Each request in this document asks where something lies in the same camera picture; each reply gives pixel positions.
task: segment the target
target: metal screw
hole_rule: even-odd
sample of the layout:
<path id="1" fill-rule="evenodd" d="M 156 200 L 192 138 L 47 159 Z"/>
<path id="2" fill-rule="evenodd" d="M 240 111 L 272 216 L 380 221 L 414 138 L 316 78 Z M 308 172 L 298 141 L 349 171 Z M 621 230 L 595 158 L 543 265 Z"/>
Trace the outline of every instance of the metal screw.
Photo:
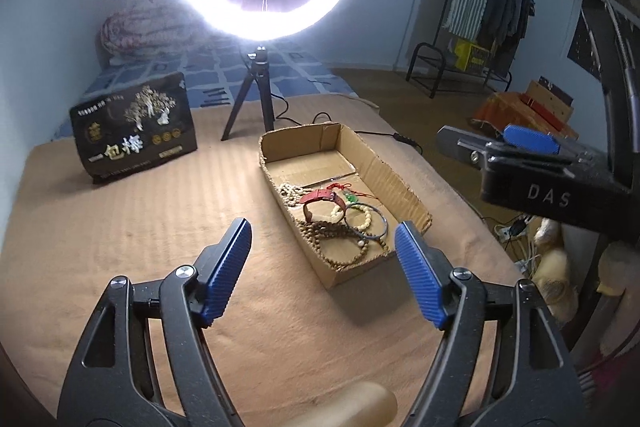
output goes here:
<path id="1" fill-rule="evenodd" d="M 124 285 L 126 285 L 126 283 L 127 278 L 122 275 L 118 275 L 117 277 L 111 279 L 111 282 L 109 284 L 112 288 L 122 288 Z"/>
<path id="2" fill-rule="evenodd" d="M 189 266 L 188 264 L 184 266 L 180 266 L 175 270 L 175 274 L 180 279 L 187 279 L 191 277 L 195 273 L 196 269 L 193 266 Z"/>
<path id="3" fill-rule="evenodd" d="M 529 279 L 520 281 L 518 283 L 518 286 L 520 286 L 520 289 L 526 292 L 532 292 L 536 288 L 536 285 L 533 284 Z"/>
<path id="4" fill-rule="evenodd" d="M 471 272 L 466 268 L 454 268 L 453 277 L 460 279 L 461 281 L 468 281 L 471 279 Z"/>

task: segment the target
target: red watch strap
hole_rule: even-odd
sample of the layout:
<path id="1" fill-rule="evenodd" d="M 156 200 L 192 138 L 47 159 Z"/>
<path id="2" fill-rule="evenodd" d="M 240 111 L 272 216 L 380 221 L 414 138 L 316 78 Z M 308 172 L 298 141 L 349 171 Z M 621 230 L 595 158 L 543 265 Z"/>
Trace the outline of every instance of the red watch strap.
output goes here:
<path id="1" fill-rule="evenodd" d="M 313 214 L 306 207 L 309 203 L 314 203 L 315 201 L 333 201 L 337 204 L 343 212 L 346 212 L 347 205 L 344 203 L 344 200 L 338 196 L 334 191 L 329 190 L 328 188 L 316 188 L 316 190 L 312 190 L 308 194 L 305 194 L 300 198 L 300 204 L 302 204 L 302 211 L 305 214 L 306 222 L 311 223 L 311 218 Z"/>

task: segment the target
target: bed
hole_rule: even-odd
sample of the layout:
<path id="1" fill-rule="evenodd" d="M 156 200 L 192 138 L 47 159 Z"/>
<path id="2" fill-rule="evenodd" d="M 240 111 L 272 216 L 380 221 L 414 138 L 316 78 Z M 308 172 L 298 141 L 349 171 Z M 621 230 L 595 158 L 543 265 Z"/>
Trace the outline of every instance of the bed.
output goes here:
<path id="1" fill-rule="evenodd" d="M 290 116 L 299 121 L 324 110 L 351 128 L 393 131 L 357 98 L 289 100 Z M 79 335 L 110 278 L 164 277 L 193 262 L 242 216 L 252 224 L 252 251 L 225 315 L 206 338 L 246 425 L 277 425 L 347 383 L 370 380 L 396 395 L 399 426 L 440 332 L 420 315 L 395 258 L 324 289 L 258 165 L 259 103 L 245 104 L 235 137 L 221 142 L 229 111 L 194 110 L 198 151 L 102 187 L 82 170 L 72 139 L 31 152 L 0 256 L 0 342 L 35 396 L 55 412 Z M 414 149 L 384 136 L 363 138 L 424 202 L 433 215 L 425 238 L 453 266 L 492 282 L 518 279 L 484 224 Z M 180 410 L 157 324 L 152 333 L 165 402 Z M 492 335 L 488 325 L 468 407 L 484 391 Z"/>
<path id="2" fill-rule="evenodd" d="M 184 73 L 191 108 L 232 105 L 246 76 L 242 53 L 251 50 L 251 43 L 238 41 L 231 36 L 217 36 L 209 44 L 188 51 L 162 53 L 147 60 L 130 60 L 119 66 L 109 66 L 98 75 L 79 102 L 141 84 L 148 78 L 181 71 Z M 344 79 L 332 74 L 290 39 L 270 42 L 268 52 L 273 94 L 285 98 L 329 92 L 355 95 Z M 259 98 L 254 84 L 246 101 Z M 276 114 L 277 103 L 274 102 Z M 69 136 L 73 136 L 73 131 L 67 119 L 56 131 L 54 139 Z"/>

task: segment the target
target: tripod leg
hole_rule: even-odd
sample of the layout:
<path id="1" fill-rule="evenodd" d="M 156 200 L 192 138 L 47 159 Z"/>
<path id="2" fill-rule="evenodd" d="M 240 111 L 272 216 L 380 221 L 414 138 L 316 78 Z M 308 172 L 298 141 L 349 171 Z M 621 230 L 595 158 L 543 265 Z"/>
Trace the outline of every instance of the tripod leg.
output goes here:
<path id="1" fill-rule="evenodd" d="M 271 81 L 269 71 L 263 75 L 255 77 L 260 91 L 260 103 L 262 104 L 262 119 L 264 120 L 264 130 L 273 131 L 275 117 L 273 115 L 273 100 L 271 100 Z"/>
<path id="2" fill-rule="evenodd" d="M 254 81 L 254 76 L 252 74 L 248 74 L 244 80 L 242 81 L 242 86 L 240 86 L 240 90 L 238 91 L 238 96 L 236 96 L 236 101 L 234 102 L 234 107 L 231 110 L 231 115 L 229 115 L 229 120 L 226 122 L 225 132 L 222 134 L 222 139 L 220 141 L 227 140 L 229 138 L 229 133 L 231 133 L 231 128 L 234 126 L 236 121 L 236 117 L 240 112 L 240 108 L 242 107 L 242 102 L 246 98 L 246 94 L 249 92 L 252 82 Z"/>

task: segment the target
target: blue patterned bed sheet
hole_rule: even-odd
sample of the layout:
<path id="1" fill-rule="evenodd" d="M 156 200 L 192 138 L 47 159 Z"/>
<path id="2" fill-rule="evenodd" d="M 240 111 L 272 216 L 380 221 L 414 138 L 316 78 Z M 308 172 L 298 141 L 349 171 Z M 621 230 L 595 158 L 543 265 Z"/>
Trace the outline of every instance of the blue patterned bed sheet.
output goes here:
<path id="1" fill-rule="evenodd" d="M 146 62 L 110 66 L 88 87 L 79 102 L 142 84 L 155 76 L 181 71 L 184 73 L 191 108 L 232 105 L 246 75 L 240 49 L 246 53 L 251 46 L 233 38 L 218 38 L 211 46 L 181 54 L 158 55 Z M 332 74 L 295 42 L 279 39 L 270 42 L 268 51 L 272 93 L 285 98 L 324 93 L 356 96 L 343 78 Z M 246 101 L 259 99 L 257 86 L 253 83 Z M 56 131 L 53 140 L 70 136 L 73 136 L 73 131 L 67 119 Z"/>

